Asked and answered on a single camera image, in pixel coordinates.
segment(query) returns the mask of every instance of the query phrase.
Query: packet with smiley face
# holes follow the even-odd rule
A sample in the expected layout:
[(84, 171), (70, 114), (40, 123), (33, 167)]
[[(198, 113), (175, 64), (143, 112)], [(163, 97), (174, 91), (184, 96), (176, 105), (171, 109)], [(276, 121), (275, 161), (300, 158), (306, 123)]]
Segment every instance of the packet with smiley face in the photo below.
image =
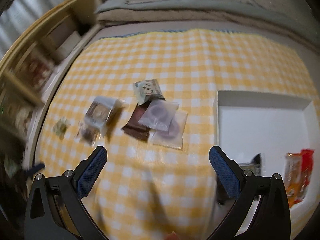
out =
[(153, 99), (164, 99), (156, 79), (147, 79), (134, 83), (133, 91), (138, 100), (138, 106)]

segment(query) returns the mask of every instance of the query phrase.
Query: metal screw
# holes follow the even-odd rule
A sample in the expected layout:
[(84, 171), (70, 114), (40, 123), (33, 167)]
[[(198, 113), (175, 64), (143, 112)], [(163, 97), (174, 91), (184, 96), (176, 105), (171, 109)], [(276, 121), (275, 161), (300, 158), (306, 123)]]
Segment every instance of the metal screw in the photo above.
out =
[(279, 173), (275, 173), (274, 176), (276, 179), (281, 179), (281, 175)]
[(245, 174), (247, 177), (250, 177), (250, 176), (252, 176), (252, 171), (250, 171), (250, 170), (245, 170), (245, 171), (244, 171), (244, 174)]
[(64, 172), (64, 176), (70, 177), (72, 175), (73, 171), (72, 170), (67, 170)]
[(41, 173), (36, 175), (36, 180), (40, 180), (41, 178), (42, 178), (42, 174)]

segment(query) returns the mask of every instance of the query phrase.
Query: yellow and white gingham cloth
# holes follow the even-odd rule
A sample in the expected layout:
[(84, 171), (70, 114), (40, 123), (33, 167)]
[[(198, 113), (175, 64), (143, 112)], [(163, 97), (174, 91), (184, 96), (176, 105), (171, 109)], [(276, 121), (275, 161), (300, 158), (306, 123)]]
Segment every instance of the yellow and white gingham cloth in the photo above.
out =
[[(132, 84), (156, 78), (167, 101), (188, 112), (183, 149), (135, 140), (123, 133), (136, 98)], [(128, 104), (110, 136), (100, 139), (108, 161), (92, 196), (83, 199), (112, 240), (162, 239), (173, 230), (199, 238), (210, 216), (215, 175), (208, 159), (214, 145), (213, 100), (217, 90), (254, 90), (297, 95), (320, 103), (296, 52), (258, 35), (189, 30), (105, 38), (90, 45), (71, 66), (46, 116), (38, 143), (45, 176), (61, 175), (93, 148), (74, 137), (97, 95)], [(52, 132), (66, 117), (63, 141)], [(312, 210), (292, 225), (292, 235)]]

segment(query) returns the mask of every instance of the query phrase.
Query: brown wrapper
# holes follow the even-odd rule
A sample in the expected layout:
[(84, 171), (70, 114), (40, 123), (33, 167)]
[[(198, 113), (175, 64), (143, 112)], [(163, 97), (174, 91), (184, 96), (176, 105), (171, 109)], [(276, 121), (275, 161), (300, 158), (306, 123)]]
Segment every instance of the brown wrapper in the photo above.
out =
[(138, 140), (148, 140), (150, 128), (139, 124), (138, 121), (140, 120), (144, 112), (147, 110), (150, 103), (151, 101), (148, 101), (143, 105), (136, 105), (129, 121), (124, 127), (122, 127), (122, 130), (125, 134), (128, 134)]

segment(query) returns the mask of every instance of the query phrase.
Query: blue object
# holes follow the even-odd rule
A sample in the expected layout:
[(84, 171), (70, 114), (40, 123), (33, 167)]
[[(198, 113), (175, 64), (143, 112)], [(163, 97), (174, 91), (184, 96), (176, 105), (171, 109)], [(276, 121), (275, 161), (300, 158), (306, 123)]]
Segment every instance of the blue object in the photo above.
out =
[(79, 199), (89, 195), (90, 190), (92, 189), (106, 162), (107, 150), (104, 147), (101, 147), (77, 181), (76, 189)]
[(241, 193), (240, 181), (214, 147), (209, 151), (209, 161), (228, 196), (237, 199)]

